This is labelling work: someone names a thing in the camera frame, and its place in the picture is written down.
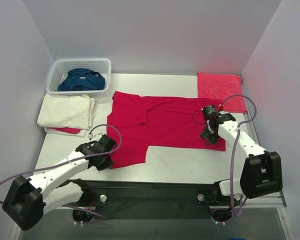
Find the crimson red t-shirt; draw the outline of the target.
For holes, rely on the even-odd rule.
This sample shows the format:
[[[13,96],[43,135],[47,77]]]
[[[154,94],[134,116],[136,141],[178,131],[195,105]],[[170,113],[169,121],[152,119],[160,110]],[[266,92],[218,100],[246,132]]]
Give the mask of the crimson red t-shirt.
[[[199,114],[201,108],[220,103],[219,99],[139,96],[116,91],[106,133],[122,143],[111,157],[112,168],[144,163],[149,146],[224,152],[225,141],[207,144],[200,137],[203,127],[198,124],[204,122]]]

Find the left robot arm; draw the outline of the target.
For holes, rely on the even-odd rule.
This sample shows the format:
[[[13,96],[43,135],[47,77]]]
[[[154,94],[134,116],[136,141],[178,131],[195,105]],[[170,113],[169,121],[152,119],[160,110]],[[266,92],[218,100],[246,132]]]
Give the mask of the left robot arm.
[[[27,231],[54,209],[74,203],[89,205],[95,199],[91,188],[72,177],[91,167],[98,171],[110,168],[111,154],[120,145],[104,134],[99,140],[80,144],[62,161],[40,169],[38,174],[28,178],[19,175],[12,181],[2,209],[21,230]]]

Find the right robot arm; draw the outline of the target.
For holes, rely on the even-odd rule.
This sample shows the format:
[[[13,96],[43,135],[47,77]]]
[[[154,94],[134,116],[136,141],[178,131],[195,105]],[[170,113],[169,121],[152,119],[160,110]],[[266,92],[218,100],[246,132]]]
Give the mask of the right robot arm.
[[[224,140],[232,147],[230,179],[218,183],[218,188],[211,192],[212,200],[223,204],[231,195],[254,199],[280,192],[283,188],[280,155],[255,142],[229,112],[217,110],[214,105],[201,111],[206,124],[200,137],[212,145]]]

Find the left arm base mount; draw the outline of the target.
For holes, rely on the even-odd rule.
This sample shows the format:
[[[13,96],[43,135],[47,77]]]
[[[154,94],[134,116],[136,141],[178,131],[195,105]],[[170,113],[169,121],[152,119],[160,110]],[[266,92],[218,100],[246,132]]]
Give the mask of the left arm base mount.
[[[100,197],[107,195],[106,193],[99,194],[93,190],[92,185],[88,181],[84,181],[80,178],[68,180],[61,184],[59,188],[66,193],[67,197],[63,206],[93,207],[95,204],[103,204]]]

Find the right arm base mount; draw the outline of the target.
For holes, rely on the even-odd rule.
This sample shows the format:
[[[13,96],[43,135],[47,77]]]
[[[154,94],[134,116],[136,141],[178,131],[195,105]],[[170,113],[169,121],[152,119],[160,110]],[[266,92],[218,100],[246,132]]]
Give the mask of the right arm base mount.
[[[219,183],[220,181],[214,182],[213,184],[200,185],[200,188],[198,188],[195,193],[196,202],[199,206],[231,207],[230,196],[222,195]]]

